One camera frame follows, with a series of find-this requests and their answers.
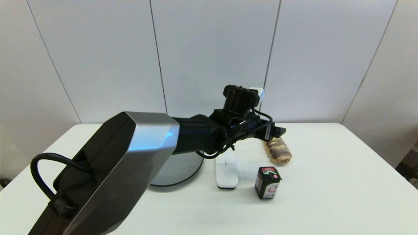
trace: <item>cable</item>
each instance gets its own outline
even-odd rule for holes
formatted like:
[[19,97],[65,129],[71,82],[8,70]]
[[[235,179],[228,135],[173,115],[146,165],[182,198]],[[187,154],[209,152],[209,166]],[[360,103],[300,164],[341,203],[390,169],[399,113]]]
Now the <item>cable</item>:
[[38,171],[38,162],[40,160],[51,160],[51,161],[57,161],[63,164],[66,164],[68,166],[71,166],[75,168],[76,170],[82,171],[82,172],[92,172],[92,170],[88,167],[79,165],[72,161],[69,158],[66,158],[62,155],[56,154],[56,153],[41,153],[36,155],[32,161],[31,161],[31,173],[32,177],[35,180],[36,184],[39,186],[39,188],[42,190],[43,193],[51,200],[56,201],[57,196],[48,188],[48,186],[45,184],[45,182],[42,180],[41,176],[39,175]]
[[197,155],[201,156],[202,158],[206,158],[206,159],[214,159],[219,155],[219,153],[215,153],[214,155],[208,156],[208,155],[204,155],[203,153],[201,153],[199,151],[196,151],[196,153],[197,153]]
[[267,115],[267,114],[265,114],[265,113],[262,113],[262,112],[260,112],[260,111],[258,111],[258,110],[255,110],[255,109],[254,109],[254,112],[256,112],[256,113],[258,113],[258,114],[260,114],[260,115],[265,116],[265,117],[266,117],[266,118],[268,118],[269,120],[268,120],[266,123],[264,123],[263,125],[261,125],[261,126],[259,126],[259,127],[255,128],[254,130],[250,131],[249,133],[246,133],[245,135],[242,135],[242,136],[240,136],[240,137],[238,137],[238,138],[234,139],[234,142],[237,142],[237,141],[239,141],[239,140],[241,140],[241,139],[244,139],[245,137],[247,137],[247,136],[249,136],[249,135],[251,135],[251,134],[253,134],[253,133],[255,133],[255,132],[257,132],[257,131],[259,131],[259,130],[261,130],[261,129],[263,129],[263,128],[266,128],[268,125],[271,125],[271,123],[273,123],[273,119],[272,119],[272,117],[270,117],[269,115]]

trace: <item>battery label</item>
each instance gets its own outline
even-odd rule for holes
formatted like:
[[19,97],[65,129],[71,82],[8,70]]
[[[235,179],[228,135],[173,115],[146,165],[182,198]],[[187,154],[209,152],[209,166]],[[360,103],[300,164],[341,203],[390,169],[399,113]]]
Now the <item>battery label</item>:
[[279,183],[273,183],[273,184],[267,185],[267,187],[265,188],[263,198],[274,198],[278,187],[279,187]]

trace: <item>black cable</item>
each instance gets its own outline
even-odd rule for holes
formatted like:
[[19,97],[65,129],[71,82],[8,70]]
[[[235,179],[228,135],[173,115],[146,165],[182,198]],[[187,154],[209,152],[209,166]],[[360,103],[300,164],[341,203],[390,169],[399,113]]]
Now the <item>black cable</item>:
[[271,125],[271,123],[273,123],[273,119],[272,119],[272,117],[270,117],[269,115],[267,115],[267,114],[265,114],[265,113],[262,113],[262,112],[260,112],[260,111],[258,111],[258,110],[255,110],[255,109],[254,109],[254,112],[256,112],[256,113],[258,113],[258,114],[260,114],[260,115],[265,116],[265,117],[266,117],[266,118],[268,118],[269,120],[268,120],[266,123],[264,123],[263,125],[261,125],[261,126],[259,126],[259,127],[255,128],[254,130],[250,131],[249,133],[246,133],[245,135],[242,135],[242,136],[240,136],[240,137],[238,137],[238,138],[234,139],[234,141],[235,141],[235,142],[237,142],[238,140],[244,139],[245,137],[247,137],[247,136],[249,136],[249,135],[251,135],[251,134],[253,134],[253,133],[255,133],[255,132],[257,132],[257,131],[259,131],[259,130],[261,130],[261,129],[263,129],[263,128],[266,128],[266,127],[268,127],[268,125]]
[[201,153],[199,151],[196,151],[196,153],[197,153],[197,155],[201,156],[202,158],[206,158],[206,159],[214,159],[219,155],[219,153],[215,153],[214,155],[207,156],[207,155],[204,155],[203,153]]
[[[269,115],[267,115],[267,114],[265,114],[265,113],[262,113],[262,112],[260,112],[260,111],[258,111],[258,110],[256,110],[256,109],[253,109],[253,111],[254,112],[256,112],[256,113],[258,113],[259,115],[263,115],[263,116],[265,116],[266,118],[268,118],[269,120],[266,122],[266,123],[264,123],[263,125],[261,125],[261,126],[259,126],[259,127],[257,127],[257,128],[255,128],[254,130],[252,130],[252,131],[250,131],[250,132],[248,132],[248,133],[246,133],[246,134],[244,134],[244,135],[241,135],[241,136],[239,136],[239,137],[236,137],[235,139],[233,139],[232,141],[230,141],[230,143],[228,143],[228,144],[226,144],[225,143],[225,147],[221,150],[221,151],[219,151],[218,153],[224,153],[226,150],[228,150],[230,147],[232,147],[232,146],[234,146],[234,144],[237,142],[237,141],[239,141],[239,140],[242,140],[242,139],[245,139],[246,137],[248,137],[249,135],[251,135],[251,134],[253,134],[253,133],[256,133],[257,131],[259,131],[259,130],[261,130],[261,129],[263,129],[263,128],[266,128],[268,125],[271,125],[271,123],[273,123],[273,119],[272,119],[272,117],[270,117]],[[248,123],[246,123],[247,121],[245,121],[243,124],[246,124],[245,126],[244,125],[240,125],[240,126],[238,126],[237,128],[238,128],[238,130],[240,130],[241,131],[241,129],[242,128],[245,128],[247,125],[248,125]]]
[[63,164],[66,164],[68,166],[71,166],[75,168],[76,170],[82,171],[82,172],[92,172],[92,170],[88,167],[79,165],[72,161],[69,158],[66,158],[62,155],[56,154],[56,153],[41,153],[36,155],[32,161],[31,161],[31,173],[32,177],[35,180],[36,184],[39,186],[39,188],[45,193],[45,195],[51,200],[55,201],[57,199],[57,196],[48,188],[48,186],[45,184],[45,182],[42,180],[41,176],[39,175],[38,171],[38,162],[40,160],[51,160],[51,161],[57,161]]

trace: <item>white table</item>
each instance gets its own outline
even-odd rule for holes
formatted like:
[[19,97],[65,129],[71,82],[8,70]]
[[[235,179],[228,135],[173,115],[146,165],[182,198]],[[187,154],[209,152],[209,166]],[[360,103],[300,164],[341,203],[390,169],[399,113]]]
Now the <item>white table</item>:
[[[73,157],[100,124],[71,128],[46,152]],[[188,182],[149,188],[113,235],[418,234],[418,191],[349,130],[333,123],[279,124],[293,159],[277,166],[274,199],[258,199],[258,167],[273,165],[260,140],[236,144],[240,182],[218,189],[214,160]],[[41,161],[49,186],[63,165]],[[29,168],[0,193],[0,233],[27,234],[48,202]]]

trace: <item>black robot arm segment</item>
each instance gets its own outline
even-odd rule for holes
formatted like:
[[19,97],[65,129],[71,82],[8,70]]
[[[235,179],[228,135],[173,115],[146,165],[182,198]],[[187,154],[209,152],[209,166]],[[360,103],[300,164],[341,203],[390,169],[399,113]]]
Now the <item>black robot arm segment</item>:
[[201,156],[213,158],[228,148],[234,149],[234,143],[239,140],[258,138],[270,141],[286,132],[284,128],[275,127],[270,116],[255,109],[259,102],[256,90],[229,85],[224,89],[224,96],[224,108],[214,110],[209,117],[174,117],[180,123],[180,131],[173,154],[204,151],[215,155]]

